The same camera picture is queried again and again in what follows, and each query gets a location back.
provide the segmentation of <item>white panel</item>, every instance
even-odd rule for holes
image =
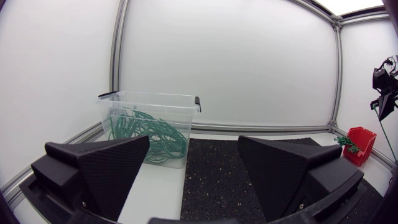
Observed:
[[[121,89],[196,95],[196,123],[326,125],[335,92],[329,23],[280,0],[136,0]]]
[[[6,1],[0,12],[0,187],[97,123],[117,0]]]
[[[345,26],[343,44],[343,86],[338,112],[338,126],[348,131],[362,126],[377,134],[374,147],[394,160],[379,120],[370,103],[379,97],[372,89],[373,69],[389,56],[398,54],[398,38],[390,21],[376,21]],[[398,156],[398,111],[382,120],[392,148]]]
[[[334,15],[342,15],[369,7],[382,6],[381,0],[317,0]]]

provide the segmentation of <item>textured black surface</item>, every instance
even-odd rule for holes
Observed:
[[[340,222],[341,224],[365,224],[369,222],[377,207],[379,206],[382,196],[372,187],[365,179],[362,179],[368,189],[356,206],[347,214],[347,216]]]
[[[283,141],[318,146],[310,138]],[[342,223],[366,223],[382,199],[366,180],[361,183],[368,190]],[[266,222],[240,159],[238,142],[191,139],[181,220],[220,218],[237,218],[242,224]]]
[[[262,211],[273,221],[283,217],[306,172],[339,158],[342,149],[339,145],[309,146],[240,136],[238,151]],[[292,206],[298,207],[300,200],[297,203]]]

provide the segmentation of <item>green cable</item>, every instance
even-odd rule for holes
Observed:
[[[379,113],[377,112],[376,107],[374,105],[373,105],[373,109],[374,109],[374,112],[376,112],[377,118],[379,118]],[[394,159],[396,160],[396,163],[397,163],[397,158],[396,158],[396,155],[394,154],[394,151],[392,150],[392,147],[391,147],[391,144],[390,144],[390,140],[388,140],[387,134],[386,134],[386,132],[384,130],[383,125],[381,124],[381,121],[379,121],[379,123],[380,123],[381,129],[383,130],[384,136],[387,139],[388,145],[390,146],[392,155],[394,156]]]
[[[186,155],[187,139],[166,121],[156,120],[151,115],[140,111],[132,111],[131,115],[122,114],[113,125],[108,140],[131,138],[148,135],[150,148],[145,161],[163,163],[169,159],[181,159]]]

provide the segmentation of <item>speckled black floor mat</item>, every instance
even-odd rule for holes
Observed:
[[[283,140],[318,145],[310,138]],[[342,221],[361,223],[382,197],[365,180],[368,190]],[[256,192],[238,152],[237,141],[191,139],[181,207],[181,220],[236,218],[240,223],[265,223]]]

